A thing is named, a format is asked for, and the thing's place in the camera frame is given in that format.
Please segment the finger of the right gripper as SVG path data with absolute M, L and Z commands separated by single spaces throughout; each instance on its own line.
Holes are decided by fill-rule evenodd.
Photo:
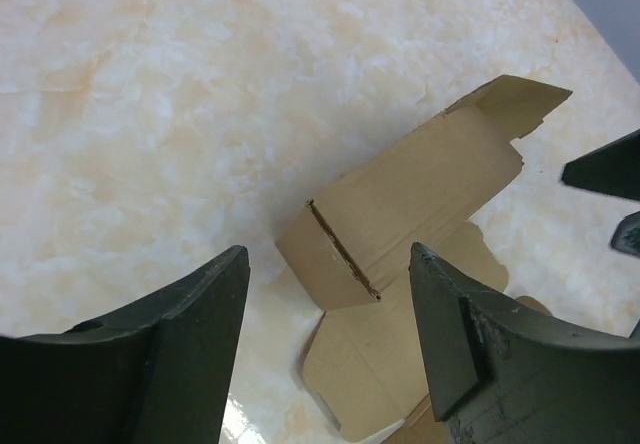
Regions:
M 638 200 L 639 158 L 639 131 L 635 131 L 567 163 L 561 181 L 590 192 Z
M 610 240 L 610 248 L 620 253 L 640 256 L 640 213 L 627 215 L 620 221 Z

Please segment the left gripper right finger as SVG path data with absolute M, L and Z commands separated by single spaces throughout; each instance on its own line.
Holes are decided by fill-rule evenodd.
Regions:
M 544 315 L 421 243 L 409 274 L 433 415 L 450 442 L 638 442 L 638 340 Z

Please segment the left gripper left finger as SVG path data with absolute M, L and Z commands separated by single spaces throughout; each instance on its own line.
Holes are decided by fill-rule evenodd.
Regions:
M 250 280 L 233 246 L 61 334 L 1 340 L 5 443 L 215 443 Z

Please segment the brown cardboard box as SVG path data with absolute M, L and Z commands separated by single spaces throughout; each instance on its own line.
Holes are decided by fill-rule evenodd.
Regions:
M 411 246 L 423 243 L 504 290 L 507 270 L 471 217 L 521 172 L 513 141 L 569 95 L 499 76 L 327 185 L 277 239 L 323 313 L 302 380 L 346 441 L 421 420 L 429 398 L 409 284 Z

